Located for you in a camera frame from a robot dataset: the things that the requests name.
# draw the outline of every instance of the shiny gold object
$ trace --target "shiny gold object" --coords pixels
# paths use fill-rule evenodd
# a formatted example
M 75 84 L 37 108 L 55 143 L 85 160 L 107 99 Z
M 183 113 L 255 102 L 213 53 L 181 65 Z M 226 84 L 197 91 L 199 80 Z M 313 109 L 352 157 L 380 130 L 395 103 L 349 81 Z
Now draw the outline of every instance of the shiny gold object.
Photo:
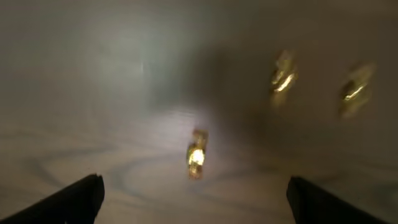
M 277 71 L 271 79 L 271 104 L 274 107 L 283 105 L 287 92 L 297 79 L 297 66 L 292 52 L 284 50 L 276 61 Z
M 367 64 L 350 73 L 340 96 L 339 114 L 342 118 L 354 116 L 369 101 L 371 96 L 369 81 L 375 71 L 375 64 Z
M 191 179 L 201 179 L 203 176 L 203 163 L 205 162 L 207 131 L 194 129 L 193 141 L 187 150 L 188 174 Z

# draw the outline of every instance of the black object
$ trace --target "black object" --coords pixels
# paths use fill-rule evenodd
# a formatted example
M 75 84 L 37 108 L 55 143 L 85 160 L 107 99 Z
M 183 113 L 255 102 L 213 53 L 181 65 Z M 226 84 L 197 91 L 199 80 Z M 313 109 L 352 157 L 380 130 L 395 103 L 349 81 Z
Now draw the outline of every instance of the black object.
M 385 223 L 300 177 L 290 179 L 286 194 L 296 224 Z
M 89 175 L 0 224 L 92 224 L 104 200 L 102 176 Z

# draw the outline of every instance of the wooden surface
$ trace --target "wooden surface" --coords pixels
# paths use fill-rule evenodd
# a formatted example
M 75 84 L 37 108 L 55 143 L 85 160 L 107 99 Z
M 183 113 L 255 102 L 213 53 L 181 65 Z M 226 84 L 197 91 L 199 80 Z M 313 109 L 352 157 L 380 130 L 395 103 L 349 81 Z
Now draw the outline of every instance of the wooden surface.
M 0 217 L 91 173 L 97 223 L 293 223 L 301 175 L 398 223 L 398 5 L 327 1 L 0 1 Z M 299 78 L 268 107 L 285 48 Z M 371 101 L 336 118 L 347 69 Z M 204 178 L 188 179 L 195 126 Z

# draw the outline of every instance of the table surface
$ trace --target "table surface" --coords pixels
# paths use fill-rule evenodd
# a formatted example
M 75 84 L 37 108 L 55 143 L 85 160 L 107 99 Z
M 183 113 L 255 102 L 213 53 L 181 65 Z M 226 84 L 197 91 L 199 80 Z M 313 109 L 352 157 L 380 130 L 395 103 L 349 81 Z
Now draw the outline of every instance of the table surface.
M 398 3 L 388 0 L 0 2 L 0 217 L 92 173 L 96 223 L 294 223 L 301 175 L 398 223 Z M 269 107 L 275 57 L 299 76 Z M 347 71 L 369 103 L 337 117 Z M 189 180 L 194 127 L 209 131 Z

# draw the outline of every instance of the gold object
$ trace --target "gold object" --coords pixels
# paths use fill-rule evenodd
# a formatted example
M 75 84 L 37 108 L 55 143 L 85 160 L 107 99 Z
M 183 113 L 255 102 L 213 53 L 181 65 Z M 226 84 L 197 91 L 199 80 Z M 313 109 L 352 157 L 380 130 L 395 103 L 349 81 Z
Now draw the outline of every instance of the gold object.
M 187 150 L 188 174 L 192 179 L 201 179 L 203 176 L 203 163 L 205 162 L 207 131 L 194 129 L 193 141 Z
M 284 50 L 276 61 L 277 71 L 271 79 L 271 104 L 274 107 L 283 105 L 287 92 L 297 79 L 297 66 L 292 52 Z
M 369 101 L 371 96 L 369 81 L 375 71 L 375 64 L 367 64 L 349 74 L 349 80 L 343 86 L 340 96 L 339 114 L 342 118 L 354 116 Z

